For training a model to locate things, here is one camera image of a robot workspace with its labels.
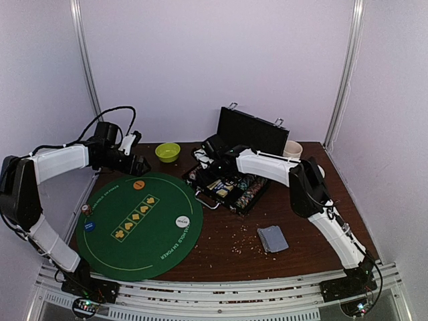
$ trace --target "green poker mat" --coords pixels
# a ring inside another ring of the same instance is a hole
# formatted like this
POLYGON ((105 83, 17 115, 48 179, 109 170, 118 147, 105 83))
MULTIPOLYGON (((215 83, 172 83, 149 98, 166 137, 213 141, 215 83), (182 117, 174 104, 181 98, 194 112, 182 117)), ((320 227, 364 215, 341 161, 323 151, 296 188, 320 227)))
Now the green poker mat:
POLYGON ((184 181, 170 175, 123 177, 102 187, 88 204, 92 214, 80 213, 76 228, 80 255, 115 280, 165 273, 189 254, 201 234, 201 204, 184 181), (85 231, 90 222, 95 228, 85 231))

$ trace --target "brown table surface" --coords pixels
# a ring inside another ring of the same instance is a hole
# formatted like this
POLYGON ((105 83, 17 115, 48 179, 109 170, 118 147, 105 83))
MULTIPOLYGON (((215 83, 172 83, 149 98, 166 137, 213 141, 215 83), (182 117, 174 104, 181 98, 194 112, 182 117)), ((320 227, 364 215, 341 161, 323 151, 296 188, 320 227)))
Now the brown table surface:
MULTIPOLYGON (((154 150, 158 144, 140 144, 134 153, 144 155, 152 171, 180 177, 196 161, 191 156, 198 143, 180 143, 177 162, 161 163, 154 150)), ((339 213, 349 223, 358 240, 378 258, 377 251, 358 211, 336 169, 319 142, 303 142, 302 158, 314 156, 326 172, 326 184, 339 213)), ((98 177, 92 194, 105 184, 121 177, 120 173, 98 177)), ((230 282, 300 276, 342 269, 336 252, 319 230, 307 219, 294 214, 290 207, 288 188, 272 182, 266 193, 243 219, 224 207, 212 211, 203 208, 201 236, 193 251, 176 267, 155 278, 180 282, 230 282), (280 226, 288 245, 279 253, 265 253, 257 228, 280 226)), ((70 246, 77 249, 76 237, 70 246)))

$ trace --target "green bowl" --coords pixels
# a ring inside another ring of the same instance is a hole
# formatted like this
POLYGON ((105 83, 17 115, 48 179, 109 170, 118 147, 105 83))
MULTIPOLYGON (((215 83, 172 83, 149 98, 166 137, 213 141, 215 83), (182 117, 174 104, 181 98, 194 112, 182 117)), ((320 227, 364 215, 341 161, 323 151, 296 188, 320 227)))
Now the green bowl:
POLYGON ((180 145, 166 142, 156 147, 155 153, 161 162, 172 163, 180 156, 180 145))

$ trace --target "blue button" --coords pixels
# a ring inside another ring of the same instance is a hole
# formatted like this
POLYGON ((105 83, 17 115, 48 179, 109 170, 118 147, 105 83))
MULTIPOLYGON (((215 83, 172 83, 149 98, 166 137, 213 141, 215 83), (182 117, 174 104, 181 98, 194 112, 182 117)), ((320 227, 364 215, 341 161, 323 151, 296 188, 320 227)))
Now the blue button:
POLYGON ((87 222, 87 224, 85 224, 85 232, 92 232, 94 228, 95 228, 94 222, 87 222))

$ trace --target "white cup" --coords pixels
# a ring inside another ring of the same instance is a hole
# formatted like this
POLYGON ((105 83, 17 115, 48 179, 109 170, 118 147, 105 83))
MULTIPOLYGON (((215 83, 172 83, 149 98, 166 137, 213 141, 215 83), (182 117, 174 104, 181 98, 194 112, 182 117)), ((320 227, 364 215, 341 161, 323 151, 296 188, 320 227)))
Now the white cup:
POLYGON ((300 155, 302 154, 302 152, 303 152, 303 147, 301 144, 293 140, 287 140, 286 147, 282 152, 282 156, 300 158, 300 155))

